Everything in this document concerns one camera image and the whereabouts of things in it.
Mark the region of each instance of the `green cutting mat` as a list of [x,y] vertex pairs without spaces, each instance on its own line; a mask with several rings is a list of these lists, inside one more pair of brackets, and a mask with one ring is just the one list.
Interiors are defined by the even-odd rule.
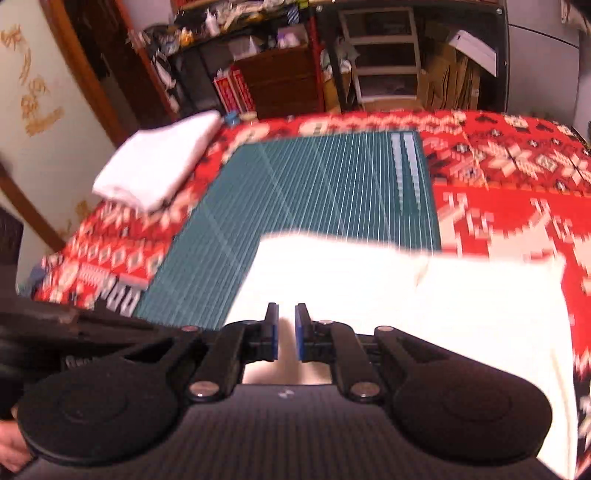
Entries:
[[221,327],[261,235],[280,231],[440,250],[418,134],[366,132],[241,146],[174,240],[134,315],[166,325]]

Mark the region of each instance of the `red patterned blanket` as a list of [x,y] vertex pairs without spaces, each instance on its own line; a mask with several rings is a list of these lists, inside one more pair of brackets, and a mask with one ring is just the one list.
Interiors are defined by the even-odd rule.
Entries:
[[[176,197],[158,212],[99,204],[66,249],[44,259],[47,275],[35,298],[93,308],[102,297],[132,312],[192,208],[243,143],[407,128],[423,139],[445,251],[523,259],[565,256],[563,292],[573,335],[582,471],[591,463],[591,153],[562,125],[487,112],[403,111],[224,128]],[[136,295],[117,291],[119,279],[137,285]]]

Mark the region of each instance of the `white cloth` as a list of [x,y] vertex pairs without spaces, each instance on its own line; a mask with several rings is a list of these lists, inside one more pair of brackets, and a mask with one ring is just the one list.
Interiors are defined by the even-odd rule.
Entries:
[[564,259],[536,263],[408,253],[304,235],[261,240],[227,323],[260,319],[279,304],[280,354],[246,366],[244,382],[328,383],[328,367],[296,361],[294,306],[314,320],[372,335],[391,325],[532,382],[553,422],[538,458],[574,477],[577,416]]
[[174,196],[221,126],[220,113],[209,111],[139,130],[105,165],[92,192],[142,212],[158,209]]

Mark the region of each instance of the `red box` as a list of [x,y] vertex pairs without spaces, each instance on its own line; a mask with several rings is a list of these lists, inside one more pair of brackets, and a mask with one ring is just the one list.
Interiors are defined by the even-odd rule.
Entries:
[[234,91],[238,96],[238,102],[242,109],[241,113],[256,112],[255,102],[252,100],[248,85],[239,68],[235,66],[230,68],[230,79],[233,83]]
[[230,113],[233,110],[240,113],[240,104],[238,103],[238,96],[232,86],[232,82],[230,81],[229,73],[223,72],[218,73],[217,76],[213,79],[213,85],[217,90],[217,94],[226,109],[226,113]]

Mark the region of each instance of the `plastic bottle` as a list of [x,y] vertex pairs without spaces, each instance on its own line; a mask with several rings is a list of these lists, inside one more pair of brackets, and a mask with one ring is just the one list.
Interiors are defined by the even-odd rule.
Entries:
[[205,17],[205,27],[207,32],[212,37],[217,37],[220,34],[220,27],[217,24],[216,17],[207,9],[207,16]]

